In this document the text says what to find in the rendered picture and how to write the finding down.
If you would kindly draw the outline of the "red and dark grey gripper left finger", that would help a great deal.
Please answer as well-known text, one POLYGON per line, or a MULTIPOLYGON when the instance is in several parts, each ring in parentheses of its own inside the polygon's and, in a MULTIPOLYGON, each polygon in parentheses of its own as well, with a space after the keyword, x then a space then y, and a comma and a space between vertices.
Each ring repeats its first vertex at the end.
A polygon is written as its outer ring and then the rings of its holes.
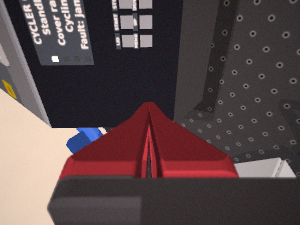
POLYGON ((69 156, 58 178, 70 175, 133 175, 147 178, 149 102, 117 127, 69 156))

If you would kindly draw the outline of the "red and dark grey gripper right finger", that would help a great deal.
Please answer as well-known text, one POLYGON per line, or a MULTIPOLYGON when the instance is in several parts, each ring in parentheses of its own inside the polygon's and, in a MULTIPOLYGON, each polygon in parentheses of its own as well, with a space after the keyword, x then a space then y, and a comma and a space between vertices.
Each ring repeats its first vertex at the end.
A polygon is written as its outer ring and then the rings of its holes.
POLYGON ((149 102, 151 178, 239 177, 229 155, 168 118, 149 102))

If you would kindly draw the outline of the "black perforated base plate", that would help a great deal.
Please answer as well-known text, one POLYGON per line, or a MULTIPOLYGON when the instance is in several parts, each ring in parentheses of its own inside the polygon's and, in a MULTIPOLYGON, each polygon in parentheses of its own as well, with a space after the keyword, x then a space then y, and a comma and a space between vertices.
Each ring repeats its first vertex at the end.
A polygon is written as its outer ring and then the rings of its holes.
POLYGON ((177 124, 300 177, 300 0, 219 0, 202 101, 177 124))

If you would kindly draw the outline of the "black thermal cycler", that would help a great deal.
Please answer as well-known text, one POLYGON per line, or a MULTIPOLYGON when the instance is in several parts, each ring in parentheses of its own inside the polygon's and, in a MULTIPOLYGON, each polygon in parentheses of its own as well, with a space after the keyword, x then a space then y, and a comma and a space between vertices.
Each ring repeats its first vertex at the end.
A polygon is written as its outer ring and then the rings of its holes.
POLYGON ((0 0, 0 89, 51 128, 202 101, 219 0, 0 0))

